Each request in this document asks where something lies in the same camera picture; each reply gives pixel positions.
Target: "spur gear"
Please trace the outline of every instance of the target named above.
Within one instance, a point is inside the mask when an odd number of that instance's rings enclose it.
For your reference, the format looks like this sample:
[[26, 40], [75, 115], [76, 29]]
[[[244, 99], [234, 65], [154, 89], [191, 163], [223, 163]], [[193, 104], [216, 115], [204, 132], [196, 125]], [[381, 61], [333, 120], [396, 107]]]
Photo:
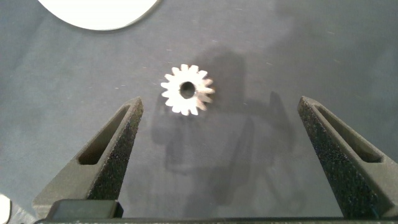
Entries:
[[207, 94], [214, 93], [214, 89], [208, 88], [213, 83], [211, 79], [203, 79], [206, 71], [199, 71], [196, 65], [189, 67], [181, 65], [181, 69], [172, 68], [173, 74], [166, 74], [168, 83], [162, 83], [162, 87], [167, 91], [162, 96], [168, 98], [167, 106], [172, 106], [174, 113], [181, 113], [188, 116], [190, 113], [198, 115], [197, 108], [206, 110], [204, 102], [211, 103], [212, 100]]

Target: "gray fabric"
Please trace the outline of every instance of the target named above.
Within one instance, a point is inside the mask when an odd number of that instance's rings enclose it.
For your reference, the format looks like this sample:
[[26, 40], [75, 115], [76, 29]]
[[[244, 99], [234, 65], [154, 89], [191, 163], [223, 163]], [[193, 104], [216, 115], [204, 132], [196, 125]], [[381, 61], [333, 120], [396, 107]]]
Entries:
[[[0, 1], [0, 192], [32, 199], [125, 101], [144, 115], [120, 194], [125, 217], [341, 216], [297, 114], [327, 106], [398, 159], [398, 5], [168, 0], [112, 32]], [[214, 79], [197, 117], [160, 83], [181, 63]]]

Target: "black plastic part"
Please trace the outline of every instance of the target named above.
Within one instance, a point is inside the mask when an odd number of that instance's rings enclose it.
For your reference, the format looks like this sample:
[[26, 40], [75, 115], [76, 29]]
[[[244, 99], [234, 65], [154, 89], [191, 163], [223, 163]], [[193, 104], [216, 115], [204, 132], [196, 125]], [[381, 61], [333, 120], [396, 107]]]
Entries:
[[37, 217], [46, 217], [52, 204], [62, 199], [118, 199], [142, 113], [140, 98], [123, 104], [36, 196]]
[[398, 164], [319, 102], [298, 113], [345, 218], [397, 217]]
[[47, 220], [121, 218], [123, 208], [116, 200], [59, 200], [51, 207]]

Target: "gear tooth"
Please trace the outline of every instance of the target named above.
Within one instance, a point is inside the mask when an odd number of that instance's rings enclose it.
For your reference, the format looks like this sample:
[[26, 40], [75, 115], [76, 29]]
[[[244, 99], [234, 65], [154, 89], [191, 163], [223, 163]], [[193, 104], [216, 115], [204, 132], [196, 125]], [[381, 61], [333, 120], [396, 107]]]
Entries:
[[160, 85], [163, 88], [169, 88], [169, 83], [161, 83]]
[[183, 71], [183, 72], [188, 71], [188, 65], [182, 64], [181, 65], [181, 71]]
[[180, 72], [181, 72], [180, 69], [176, 68], [176, 67], [172, 68], [172, 71], [173, 71], [173, 74], [176, 75], [176, 76], [179, 75]]
[[195, 106], [192, 106], [192, 107], [190, 108], [190, 111], [191, 111], [191, 114], [193, 114], [193, 115], [198, 115], [198, 110], [197, 110], [196, 105], [195, 105]]
[[175, 105], [175, 106], [173, 106], [172, 111], [173, 111], [174, 113], [179, 113], [179, 112], [181, 112], [181, 109], [180, 109], [179, 106]]
[[168, 100], [166, 101], [166, 106], [173, 106], [173, 105], [174, 105], [174, 102], [173, 102], [172, 99], [168, 99]]
[[192, 65], [192, 66], [189, 68], [189, 72], [192, 72], [192, 73], [197, 73], [198, 70], [199, 70], [199, 67], [197, 67], [196, 65]]
[[189, 115], [189, 110], [188, 109], [182, 109], [181, 110], [181, 114], [183, 114], [183, 115], [185, 115], [185, 116], [188, 116]]
[[202, 71], [199, 71], [198, 74], [199, 74], [199, 78], [200, 78], [200, 79], [205, 78], [205, 77], [207, 76], [207, 72], [206, 72], [206, 71], [203, 71], [203, 70], [202, 70]]
[[211, 84], [213, 84], [213, 80], [211, 80], [211, 79], [206, 79], [206, 80], [204, 80], [203, 81], [203, 84], [205, 85], [205, 86], [210, 86]]
[[173, 76], [173, 75], [170, 75], [170, 74], [166, 74], [166, 75], [164, 75], [164, 77], [165, 77], [168, 81], [171, 81], [171, 80], [173, 80], [173, 78], [174, 78], [174, 76]]
[[207, 109], [206, 106], [199, 99], [197, 99], [197, 107], [203, 111]]
[[213, 102], [213, 100], [210, 97], [208, 97], [208, 96], [206, 96], [204, 94], [198, 95], [198, 99], [202, 100], [202, 101], [204, 101], [206, 103], [212, 103]]
[[169, 91], [164, 91], [164, 92], [162, 93], [162, 96], [163, 96], [163, 97], [169, 98], [169, 97], [170, 97], [170, 94], [171, 94], [171, 92], [169, 92]]
[[207, 87], [200, 88], [200, 89], [198, 89], [198, 91], [201, 92], [201, 93], [207, 93], [207, 94], [212, 94], [212, 93], [216, 92], [214, 89], [207, 88]]

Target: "metal gear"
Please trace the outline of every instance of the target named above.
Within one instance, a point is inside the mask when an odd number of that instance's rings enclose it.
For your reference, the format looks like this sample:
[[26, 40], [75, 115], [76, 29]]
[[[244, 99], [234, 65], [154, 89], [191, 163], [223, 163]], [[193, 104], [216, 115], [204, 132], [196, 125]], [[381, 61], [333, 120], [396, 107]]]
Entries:
[[211, 103], [212, 100], [207, 94], [214, 93], [214, 89], [208, 88], [213, 83], [211, 79], [203, 79], [206, 71], [199, 71], [196, 65], [189, 67], [182, 64], [179, 68], [172, 68], [173, 74], [166, 74], [164, 77], [169, 81], [162, 83], [162, 87], [167, 91], [162, 96], [168, 98], [167, 106], [172, 106], [174, 113], [181, 113], [185, 116], [191, 114], [198, 115], [197, 108], [205, 111], [206, 106], [203, 102]]

